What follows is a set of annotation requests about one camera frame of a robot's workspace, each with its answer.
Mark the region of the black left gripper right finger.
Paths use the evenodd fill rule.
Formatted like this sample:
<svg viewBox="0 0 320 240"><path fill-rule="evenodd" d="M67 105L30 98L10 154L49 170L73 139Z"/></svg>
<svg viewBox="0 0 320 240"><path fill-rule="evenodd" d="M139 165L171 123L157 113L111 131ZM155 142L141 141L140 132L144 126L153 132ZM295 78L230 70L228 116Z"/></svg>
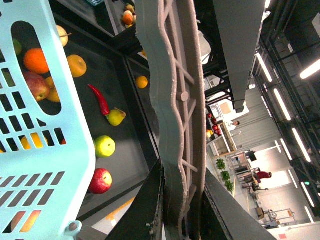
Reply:
<svg viewBox="0 0 320 240"><path fill-rule="evenodd" d="M200 220L202 240L274 240L206 170Z"/></svg>

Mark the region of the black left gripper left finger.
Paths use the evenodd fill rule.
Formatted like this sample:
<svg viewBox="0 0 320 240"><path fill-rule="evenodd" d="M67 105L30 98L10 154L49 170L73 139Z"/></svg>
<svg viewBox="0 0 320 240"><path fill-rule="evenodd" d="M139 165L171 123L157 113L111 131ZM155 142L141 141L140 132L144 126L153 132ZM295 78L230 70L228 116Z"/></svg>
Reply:
<svg viewBox="0 0 320 240"><path fill-rule="evenodd" d="M107 240L161 240L165 174L157 160L131 206L106 237Z"/></svg>

